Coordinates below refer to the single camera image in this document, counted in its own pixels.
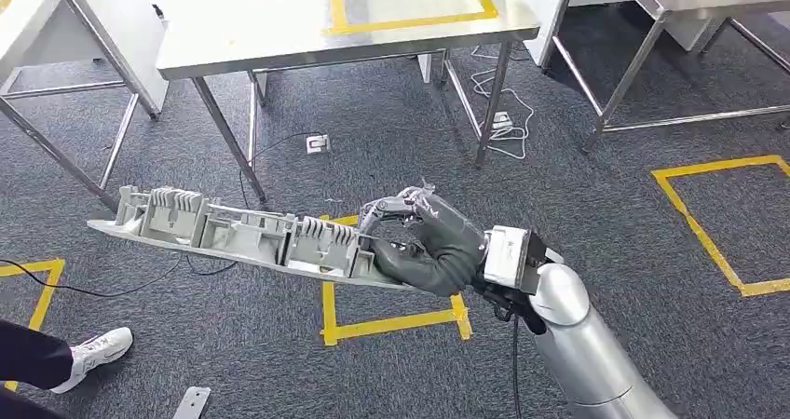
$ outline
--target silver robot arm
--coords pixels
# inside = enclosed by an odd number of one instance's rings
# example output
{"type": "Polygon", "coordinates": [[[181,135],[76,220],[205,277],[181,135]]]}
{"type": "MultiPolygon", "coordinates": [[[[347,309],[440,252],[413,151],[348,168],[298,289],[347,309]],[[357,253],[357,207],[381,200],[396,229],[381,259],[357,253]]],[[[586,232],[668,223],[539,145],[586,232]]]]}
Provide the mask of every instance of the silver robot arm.
{"type": "Polygon", "coordinates": [[[676,417],[590,304],[579,275],[535,232],[495,226],[483,233],[433,188],[408,188],[399,196],[406,204],[386,197],[366,205],[361,234],[370,235],[379,219],[400,218],[434,264],[420,264],[414,247],[374,240],[382,273],[441,296],[471,285],[495,306],[497,318],[522,318],[577,419],[676,417]]]}
{"type": "Polygon", "coordinates": [[[529,301],[546,331],[535,335],[535,344],[574,417],[675,418],[590,304],[579,275],[555,263],[542,265],[538,275],[529,301]]]}

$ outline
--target shoe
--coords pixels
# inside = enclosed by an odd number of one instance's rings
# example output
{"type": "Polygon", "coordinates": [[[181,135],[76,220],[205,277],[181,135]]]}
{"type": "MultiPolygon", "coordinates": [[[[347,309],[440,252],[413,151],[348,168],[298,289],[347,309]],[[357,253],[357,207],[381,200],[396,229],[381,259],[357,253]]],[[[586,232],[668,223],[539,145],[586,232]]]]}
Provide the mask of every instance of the shoe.
{"type": "Polygon", "coordinates": [[[88,375],[88,371],[99,365],[118,360],[131,347],[133,338],[129,328],[120,328],[107,332],[105,335],[96,336],[82,345],[72,346],[72,376],[69,380],[50,389],[56,394],[62,394],[74,388],[88,375]]]}

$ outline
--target electrical cord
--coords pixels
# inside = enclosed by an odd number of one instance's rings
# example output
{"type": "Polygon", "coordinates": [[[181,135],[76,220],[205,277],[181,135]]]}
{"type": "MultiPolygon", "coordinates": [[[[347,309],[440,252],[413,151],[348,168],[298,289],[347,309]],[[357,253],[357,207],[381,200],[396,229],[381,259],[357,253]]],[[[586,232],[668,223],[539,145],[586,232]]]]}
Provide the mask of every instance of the electrical cord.
{"type": "MultiPolygon", "coordinates": [[[[496,56],[484,55],[484,54],[479,53],[479,51],[480,51],[480,46],[475,47],[474,50],[471,52],[471,56],[473,58],[498,59],[496,56]]],[[[530,58],[528,56],[525,57],[525,58],[513,58],[513,56],[511,55],[511,60],[512,61],[527,61],[529,59],[530,58]]],[[[473,74],[471,76],[471,78],[470,78],[471,82],[474,83],[474,87],[472,88],[472,90],[475,93],[477,93],[478,95],[482,95],[482,96],[486,97],[487,99],[490,99],[491,98],[491,91],[486,90],[483,87],[483,85],[485,85],[485,84],[487,84],[487,83],[489,83],[489,82],[494,80],[494,74],[496,73],[496,71],[497,71],[496,68],[492,68],[490,70],[485,70],[484,72],[479,72],[479,73],[473,74]],[[491,77],[487,77],[484,80],[479,80],[479,78],[481,76],[484,76],[486,74],[491,74],[491,77]]],[[[524,120],[524,127],[523,128],[518,128],[515,125],[513,125],[513,126],[508,126],[508,127],[505,127],[505,128],[494,129],[491,132],[490,140],[492,142],[504,142],[504,141],[509,141],[509,140],[520,141],[521,142],[521,154],[520,155],[516,155],[516,154],[513,154],[511,152],[505,151],[504,149],[499,149],[498,147],[494,147],[494,146],[488,146],[488,149],[491,149],[493,151],[499,152],[501,154],[507,155],[507,156],[512,157],[512,158],[515,158],[517,160],[523,160],[524,158],[526,158],[526,139],[529,138],[529,120],[532,119],[532,116],[535,115],[535,109],[533,109],[526,102],[524,102],[521,99],[521,97],[519,97],[518,93],[516,93],[516,91],[513,90],[512,88],[503,88],[501,93],[510,93],[511,95],[513,95],[513,97],[518,101],[518,103],[521,104],[524,108],[526,108],[529,111],[529,115],[524,120]]],[[[480,123],[478,126],[480,128],[483,128],[483,123],[480,123]]]]}
{"type": "Polygon", "coordinates": [[[518,392],[518,314],[513,315],[513,402],[516,407],[516,419],[521,417],[521,399],[518,392]]]}
{"type": "MultiPolygon", "coordinates": [[[[252,156],[250,161],[253,161],[255,158],[261,156],[263,153],[270,151],[271,149],[273,149],[275,146],[279,145],[280,143],[285,142],[286,140],[289,140],[289,139],[291,139],[293,137],[298,137],[298,136],[301,136],[301,135],[323,135],[323,133],[322,132],[299,132],[299,133],[294,133],[294,134],[288,135],[287,137],[281,138],[281,139],[277,140],[276,142],[268,145],[264,149],[258,151],[257,154],[252,156]]],[[[242,173],[241,169],[239,169],[238,170],[238,185],[241,187],[241,196],[244,198],[244,206],[247,207],[247,210],[251,210],[252,208],[250,208],[250,203],[247,200],[247,193],[246,193],[246,191],[244,191],[244,180],[243,180],[243,177],[244,177],[243,173],[242,173]]],[[[265,208],[263,206],[264,203],[263,203],[263,201],[261,201],[261,202],[262,202],[261,203],[261,208],[264,209],[265,208]]]]}
{"type": "Polygon", "coordinates": [[[220,268],[218,270],[212,269],[210,272],[201,272],[201,271],[197,270],[192,265],[192,261],[189,260],[189,255],[188,254],[186,254],[186,263],[189,265],[189,271],[191,273],[193,273],[195,275],[198,275],[198,276],[201,276],[201,277],[210,277],[210,276],[213,276],[213,275],[219,275],[220,273],[223,273],[224,271],[230,270],[231,268],[235,267],[238,264],[238,261],[234,261],[234,262],[232,262],[232,263],[230,263],[230,264],[228,264],[228,265],[226,265],[226,266],[224,266],[224,267],[222,267],[222,268],[220,268]]]}
{"type": "Polygon", "coordinates": [[[41,279],[39,279],[36,275],[31,273],[28,269],[24,268],[21,264],[17,264],[17,263],[15,263],[13,261],[9,261],[8,259],[0,259],[0,263],[6,263],[6,264],[13,265],[15,267],[18,267],[21,271],[23,271],[25,274],[27,274],[28,277],[31,277],[35,282],[37,282],[37,283],[39,283],[39,284],[41,284],[42,286],[45,286],[45,287],[51,287],[53,289],[66,289],[68,291],[77,291],[79,293],[84,293],[84,294],[90,295],[90,296],[97,296],[99,298],[116,298],[118,296],[123,296],[123,295],[128,295],[130,293],[134,293],[135,291],[140,291],[140,290],[145,289],[146,287],[150,286],[151,284],[154,284],[155,282],[158,282],[158,281],[164,279],[167,275],[172,273],[178,267],[178,264],[181,263],[181,258],[182,257],[183,257],[183,255],[179,254],[178,255],[178,260],[175,262],[175,264],[167,272],[163,273],[162,275],[160,275],[158,277],[155,277],[154,279],[151,279],[150,281],[146,282],[145,284],[142,284],[142,286],[135,287],[134,289],[130,289],[128,291],[121,291],[119,293],[100,293],[100,292],[97,292],[97,291],[87,291],[85,289],[80,289],[78,287],[67,286],[67,285],[64,285],[64,284],[47,284],[47,282],[42,281],[41,279]]]}

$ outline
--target gray carpet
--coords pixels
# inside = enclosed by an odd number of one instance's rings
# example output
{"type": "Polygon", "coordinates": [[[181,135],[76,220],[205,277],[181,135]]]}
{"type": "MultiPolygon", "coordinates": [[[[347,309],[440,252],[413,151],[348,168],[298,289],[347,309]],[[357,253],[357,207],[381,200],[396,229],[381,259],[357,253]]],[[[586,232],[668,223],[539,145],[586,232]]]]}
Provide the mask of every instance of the gray carpet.
{"type": "MultiPolygon", "coordinates": [[[[773,19],[744,22],[790,55],[790,34],[773,19]]],[[[563,37],[604,96],[645,31],[638,11],[600,7],[569,14],[563,37]]],[[[467,79],[492,62],[459,51],[456,66],[467,79]]],[[[34,68],[15,89],[106,73],[106,64],[90,62],[34,68]]],[[[244,132],[246,76],[208,82],[234,129],[244,132]]],[[[508,83],[537,112],[527,158],[489,154],[476,169],[474,136],[455,94],[422,85],[414,61],[271,75],[262,146],[320,130],[334,148],[307,156],[304,141],[294,139],[261,156],[258,175],[272,208],[349,215],[425,178],[474,221],[536,228],[562,252],[636,365],[681,417],[790,417],[790,293],[741,298],[650,174],[751,155],[790,159],[790,133],[774,129],[783,118],[611,135],[583,155],[578,147],[594,112],[562,63],[548,76],[528,61],[514,63],[508,83]]],[[[702,60],[662,38],[618,120],[786,103],[788,88],[790,78],[731,30],[702,60]]],[[[107,90],[16,105],[98,176],[126,99],[124,90],[107,90]]],[[[484,101],[472,103],[481,114],[484,101]]],[[[511,97],[502,105],[514,118],[526,115],[511,97]]],[[[0,255],[22,262],[62,257],[61,282],[98,291],[133,287],[175,263],[172,253],[88,230],[86,218],[102,206],[2,121],[0,255]]],[[[238,169],[188,82],[172,83],[160,121],[135,116],[110,187],[130,183],[243,203],[238,169]]],[[[736,169],[673,185],[744,280],[790,277],[783,175],[736,169]]],[[[3,317],[26,322],[26,300],[38,288],[23,277],[3,278],[0,287],[3,317]]],[[[340,324],[448,306],[419,293],[346,286],[336,293],[340,324]]],[[[128,297],[56,291],[44,331],[79,343],[128,325],[135,346],[66,395],[24,385],[20,392],[74,418],[172,417],[191,385],[212,388],[207,419],[512,418],[511,327],[473,293],[464,299],[473,329],[468,341],[456,325],[444,324],[326,347],[319,282],[246,265],[198,277],[182,263],[162,283],[128,297]]],[[[526,334],[519,371],[525,418],[569,417],[526,334]]]]}

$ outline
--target gray glove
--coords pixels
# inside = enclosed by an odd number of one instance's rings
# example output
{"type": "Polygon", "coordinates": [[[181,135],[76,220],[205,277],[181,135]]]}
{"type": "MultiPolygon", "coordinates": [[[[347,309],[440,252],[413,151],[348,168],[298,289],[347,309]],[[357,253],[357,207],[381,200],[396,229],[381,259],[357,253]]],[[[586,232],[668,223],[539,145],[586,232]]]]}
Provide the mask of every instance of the gray glove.
{"type": "Polygon", "coordinates": [[[432,191],[412,188],[401,195],[415,202],[421,222],[412,223],[409,230],[433,263],[421,259],[421,249],[415,244],[398,248],[384,239],[373,239],[371,250],[378,268],[389,277],[440,296],[462,291],[483,264],[483,230],[432,191]]]}

